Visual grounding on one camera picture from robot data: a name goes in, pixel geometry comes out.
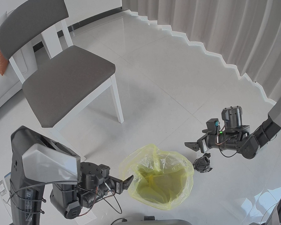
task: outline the chair seat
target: chair seat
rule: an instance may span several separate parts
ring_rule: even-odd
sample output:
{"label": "chair seat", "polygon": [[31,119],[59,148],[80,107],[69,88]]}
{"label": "chair seat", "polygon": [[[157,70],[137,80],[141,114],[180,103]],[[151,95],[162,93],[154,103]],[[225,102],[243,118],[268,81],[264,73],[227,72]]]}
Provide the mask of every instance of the chair seat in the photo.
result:
{"label": "chair seat", "polygon": [[41,126],[52,128],[115,70],[104,58],[71,46],[34,72],[22,89]]}

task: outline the white chair frame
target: white chair frame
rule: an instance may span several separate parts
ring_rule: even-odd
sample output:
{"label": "white chair frame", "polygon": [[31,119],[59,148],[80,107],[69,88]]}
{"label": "white chair frame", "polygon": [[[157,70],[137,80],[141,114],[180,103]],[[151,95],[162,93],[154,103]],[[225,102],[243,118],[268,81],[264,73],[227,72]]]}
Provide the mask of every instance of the white chair frame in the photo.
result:
{"label": "white chair frame", "polygon": [[[66,43],[68,47],[73,45],[70,33],[67,28],[66,21],[63,19],[61,20],[62,30],[64,33],[64,37],[66,39]],[[54,57],[58,53],[62,51],[61,45],[56,33],[56,29],[53,26],[46,29],[41,33],[42,40],[44,47],[49,55],[50,58]],[[15,73],[19,77],[20,81],[23,83],[25,81],[25,78],[23,77],[22,73],[20,72],[19,67],[17,66],[15,59],[11,57],[9,59],[11,66],[15,70]],[[75,153],[77,153],[81,161],[85,161],[86,158],[83,156],[73,145],[71,145],[61,134],[60,130],[72,119],[74,118],[82,109],[84,109],[88,104],[90,104],[91,101],[93,101],[97,96],[99,96],[102,92],[104,92],[107,88],[110,87],[113,103],[116,109],[116,115],[118,117],[118,121],[120,123],[124,122],[121,103],[120,103],[120,97],[118,93],[118,88],[116,85],[116,77],[115,74],[113,74],[111,77],[109,77],[105,82],[103,82],[98,88],[96,88],[94,91],[92,91],[89,95],[87,95],[80,103],[78,103],[71,111],[68,112],[59,122],[57,122],[52,128],[49,128],[50,133],[57,139],[58,142],[64,144],[66,147],[73,150]]]}

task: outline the chair backrest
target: chair backrest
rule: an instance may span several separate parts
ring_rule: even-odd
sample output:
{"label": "chair backrest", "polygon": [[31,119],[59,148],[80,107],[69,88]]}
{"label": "chair backrest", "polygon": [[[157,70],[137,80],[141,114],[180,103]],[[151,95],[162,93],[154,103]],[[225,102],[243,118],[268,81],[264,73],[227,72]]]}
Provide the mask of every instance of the chair backrest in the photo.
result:
{"label": "chair backrest", "polygon": [[0,27],[0,50],[6,59],[35,36],[69,16],[64,0],[28,0]]}

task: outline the tiled floor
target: tiled floor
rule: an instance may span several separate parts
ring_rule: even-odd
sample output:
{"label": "tiled floor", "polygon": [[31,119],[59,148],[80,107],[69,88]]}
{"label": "tiled floor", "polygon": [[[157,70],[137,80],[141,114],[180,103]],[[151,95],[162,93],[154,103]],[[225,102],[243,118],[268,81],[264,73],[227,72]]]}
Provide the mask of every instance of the tiled floor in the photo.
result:
{"label": "tiled floor", "polygon": [[[109,90],[97,97],[61,133],[87,157],[87,161],[111,167],[118,176],[120,162],[134,150],[154,143],[174,150],[191,162],[201,156],[184,146],[196,141],[210,118],[221,116],[227,106],[243,108],[243,123],[251,130],[267,118],[273,105],[245,78],[238,80],[233,69],[225,68],[217,57],[201,47],[188,46],[185,39],[129,11],[103,18],[71,32],[73,43],[116,65],[116,78],[124,114],[117,122]],[[61,39],[62,47],[66,44]],[[36,52],[38,66],[49,58],[44,49]],[[0,180],[10,170],[10,134],[25,125],[48,136],[31,111],[22,91],[0,108]],[[177,208],[161,211],[129,197],[118,196],[128,220],[144,215],[156,219],[184,219],[193,225],[260,222],[281,197],[281,132],[258,152],[256,158],[233,158],[211,151],[210,173],[194,174],[191,195]],[[50,185],[45,198],[49,200]],[[0,224],[10,218],[0,201]],[[71,224],[50,202],[43,204],[41,224]],[[97,217],[89,224],[110,224],[118,218],[105,203],[94,206]],[[265,215],[265,221],[271,209]]]}

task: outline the orange pillow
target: orange pillow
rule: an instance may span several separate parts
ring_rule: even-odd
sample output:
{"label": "orange pillow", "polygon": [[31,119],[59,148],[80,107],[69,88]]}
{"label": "orange pillow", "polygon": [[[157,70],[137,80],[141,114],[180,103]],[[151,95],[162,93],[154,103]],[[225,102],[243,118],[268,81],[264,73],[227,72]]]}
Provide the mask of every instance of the orange pillow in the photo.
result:
{"label": "orange pillow", "polygon": [[1,51],[0,51],[0,74],[3,76],[7,65],[8,65],[8,60],[4,58],[4,56],[2,55]]}

